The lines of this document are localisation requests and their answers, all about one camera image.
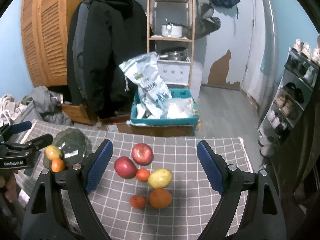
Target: wooden floor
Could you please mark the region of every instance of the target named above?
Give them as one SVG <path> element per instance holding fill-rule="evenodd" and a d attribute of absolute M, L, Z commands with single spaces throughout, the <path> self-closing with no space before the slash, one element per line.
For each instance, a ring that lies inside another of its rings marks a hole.
<path fill-rule="evenodd" d="M 198 138 L 241 137 L 254 172 L 259 170 L 260 155 L 256 109 L 240 91 L 201 87 L 198 109 L 202 119 Z"/>

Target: brown peeled patch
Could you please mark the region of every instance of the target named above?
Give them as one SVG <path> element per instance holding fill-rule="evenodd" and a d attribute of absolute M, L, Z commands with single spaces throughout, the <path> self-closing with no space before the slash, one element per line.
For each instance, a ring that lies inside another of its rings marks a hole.
<path fill-rule="evenodd" d="M 230 49 L 228 49 L 227 53 L 224 56 L 222 56 L 220 59 L 218 59 L 212 64 L 208 78 L 209 86 L 240 89 L 239 81 L 233 84 L 230 84 L 230 82 L 227 83 L 230 59 L 231 51 Z"/>

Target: metal screw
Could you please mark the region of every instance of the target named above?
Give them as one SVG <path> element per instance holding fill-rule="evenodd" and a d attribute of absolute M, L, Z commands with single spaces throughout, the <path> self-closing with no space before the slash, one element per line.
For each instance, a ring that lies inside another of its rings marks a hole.
<path fill-rule="evenodd" d="M 237 166 L 230 164 L 230 165 L 228 165 L 228 169 L 231 171 L 235 171 L 237 169 Z"/>
<path fill-rule="evenodd" d="M 74 164 L 74 165 L 72 166 L 72 168 L 73 168 L 74 170 L 79 170 L 79 169 L 81 168 L 81 164 L 80 164 L 80 163 L 76 163 L 76 164 Z"/>
<path fill-rule="evenodd" d="M 43 169 L 43 170 L 41 171 L 41 173 L 42 173 L 43 175 L 46 175 L 48 172 L 49 172 L 49 169 L 47 169 L 47 168 L 45 168 L 45 169 Z"/>
<path fill-rule="evenodd" d="M 261 173 L 262 176 L 267 176 L 268 175 L 268 173 L 265 170 L 261 170 L 260 173 Z"/>

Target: louvered door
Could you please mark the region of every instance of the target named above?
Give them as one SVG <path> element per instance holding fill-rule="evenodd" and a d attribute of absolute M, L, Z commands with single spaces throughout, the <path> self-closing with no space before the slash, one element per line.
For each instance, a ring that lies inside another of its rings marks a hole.
<path fill-rule="evenodd" d="M 68 27 L 80 1 L 23 0 L 22 14 L 27 14 L 28 10 L 32 11 L 32 20 L 21 18 L 21 28 L 24 33 L 26 61 L 34 86 L 67 85 Z"/>
<path fill-rule="evenodd" d="M 49 86 L 39 50 L 36 25 L 36 0 L 22 0 L 21 36 L 27 67 L 35 87 Z"/>

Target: teal crate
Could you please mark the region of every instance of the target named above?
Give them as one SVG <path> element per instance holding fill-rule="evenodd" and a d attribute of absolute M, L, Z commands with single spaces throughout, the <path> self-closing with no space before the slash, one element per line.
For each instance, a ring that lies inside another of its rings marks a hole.
<path fill-rule="evenodd" d="M 173 98 L 191 98 L 191 92 L 188 89 L 183 88 L 171 88 L 169 89 Z M 145 123 L 150 126 L 168 126 L 168 125 L 192 125 L 194 126 L 193 132 L 196 130 L 196 126 L 199 120 L 199 115 L 194 115 L 189 118 L 178 118 L 178 119 L 137 119 L 137 104 L 140 103 L 138 92 L 136 92 L 133 104 L 131 108 L 130 119 L 132 123 Z"/>

